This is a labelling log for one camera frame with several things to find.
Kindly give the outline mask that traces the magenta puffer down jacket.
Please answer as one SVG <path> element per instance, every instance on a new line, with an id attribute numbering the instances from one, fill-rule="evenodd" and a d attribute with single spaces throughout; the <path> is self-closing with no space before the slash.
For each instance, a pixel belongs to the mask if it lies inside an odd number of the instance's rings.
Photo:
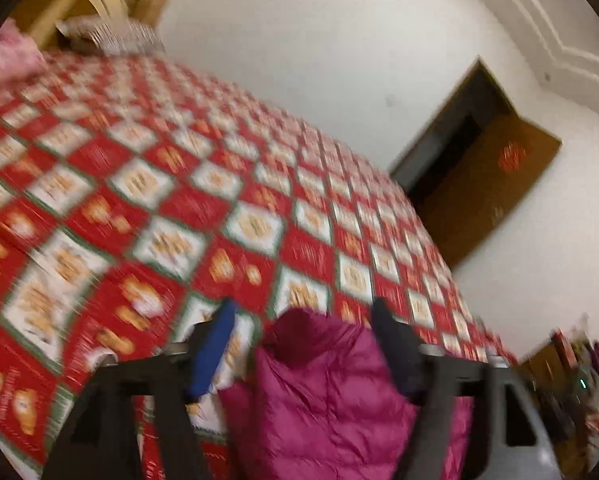
<path id="1" fill-rule="evenodd" d="M 369 328 L 304 308 L 267 327 L 218 396 L 245 479 L 392 478 L 419 416 Z"/>

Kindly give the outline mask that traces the clothes on dresser top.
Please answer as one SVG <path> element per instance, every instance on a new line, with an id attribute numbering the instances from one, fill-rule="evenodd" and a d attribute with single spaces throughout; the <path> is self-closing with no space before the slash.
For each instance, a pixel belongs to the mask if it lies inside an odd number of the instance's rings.
<path id="1" fill-rule="evenodd" d="M 590 337 L 589 325 L 590 316 L 584 313 L 569 330 L 556 328 L 550 338 L 574 377 L 573 389 L 584 397 L 586 424 L 599 436 L 599 340 Z"/>

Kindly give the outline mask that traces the brown wooden dresser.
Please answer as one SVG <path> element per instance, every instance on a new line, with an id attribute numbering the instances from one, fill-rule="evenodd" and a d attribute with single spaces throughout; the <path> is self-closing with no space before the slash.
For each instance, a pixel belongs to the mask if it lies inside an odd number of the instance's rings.
<path id="1" fill-rule="evenodd" d="M 557 456 L 584 454 L 588 446 L 588 385 L 573 350 L 560 332 L 533 350 L 516 367 L 531 393 Z"/>

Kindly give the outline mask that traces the red patchwork teddy bedspread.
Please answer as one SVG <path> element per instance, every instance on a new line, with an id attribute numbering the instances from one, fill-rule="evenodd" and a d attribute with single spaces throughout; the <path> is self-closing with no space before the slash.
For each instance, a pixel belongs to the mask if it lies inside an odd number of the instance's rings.
<path id="1" fill-rule="evenodd" d="M 188 407 L 218 479 L 219 391 L 290 307 L 368 325 L 380 296 L 435 349 L 503 351 L 403 190 L 347 145 L 158 56 L 45 59 L 0 88 L 0 449 L 22 478 L 98 364 L 154 356 L 224 297 L 234 332 Z"/>

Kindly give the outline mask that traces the brown wooden door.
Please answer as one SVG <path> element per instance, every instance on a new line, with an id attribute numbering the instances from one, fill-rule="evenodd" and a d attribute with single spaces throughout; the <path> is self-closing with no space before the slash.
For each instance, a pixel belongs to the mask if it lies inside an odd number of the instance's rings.
<path id="1" fill-rule="evenodd" d="M 510 141 L 526 148 L 521 168 L 498 166 Z M 524 199 L 560 151 L 562 141 L 515 114 L 479 127 L 465 117 L 408 196 L 448 266 L 466 259 Z"/>

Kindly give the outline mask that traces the red double happiness decal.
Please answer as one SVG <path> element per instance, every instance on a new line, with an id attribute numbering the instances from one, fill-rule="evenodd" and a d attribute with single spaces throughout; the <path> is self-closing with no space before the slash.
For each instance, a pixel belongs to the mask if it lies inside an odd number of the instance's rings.
<path id="1" fill-rule="evenodd" d="M 521 168 L 524 159 L 527 156 L 526 148 L 522 144 L 510 141 L 505 144 L 498 156 L 498 166 L 506 174 L 517 171 Z"/>

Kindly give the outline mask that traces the pink floral folded blanket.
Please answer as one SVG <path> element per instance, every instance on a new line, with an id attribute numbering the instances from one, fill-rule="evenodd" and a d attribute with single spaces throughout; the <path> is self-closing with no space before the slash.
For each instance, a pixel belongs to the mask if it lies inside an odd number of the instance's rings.
<path id="1" fill-rule="evenodd" d="M 0 28 L 0 87 L 47 69 L 48 63 L 34 40 L 8 18 Z"/>

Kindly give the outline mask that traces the striped grey pillow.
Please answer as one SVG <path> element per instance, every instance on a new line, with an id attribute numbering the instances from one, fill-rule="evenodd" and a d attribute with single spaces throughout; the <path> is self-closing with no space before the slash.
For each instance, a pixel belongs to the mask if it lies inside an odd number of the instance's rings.
<path id="1" fill-rule="evenodd" d="M 88 55 L 147 54 L 164 51 L 155 30 L 131 18 L 77 16 L 55 25 L 60 44 Z"/>

